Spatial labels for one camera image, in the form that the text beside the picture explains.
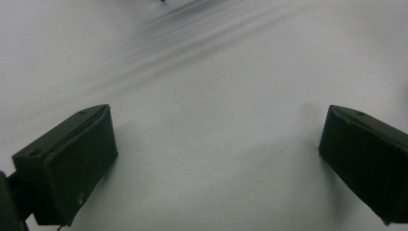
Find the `white table surface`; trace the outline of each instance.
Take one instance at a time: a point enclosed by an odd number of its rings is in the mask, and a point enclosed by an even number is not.
[[[407,11],[406,0],[0,0],[0,169],[108,103],[118,159],[63,230],[406,230],[386,227],[318,146],[330,104],[408,132]]]

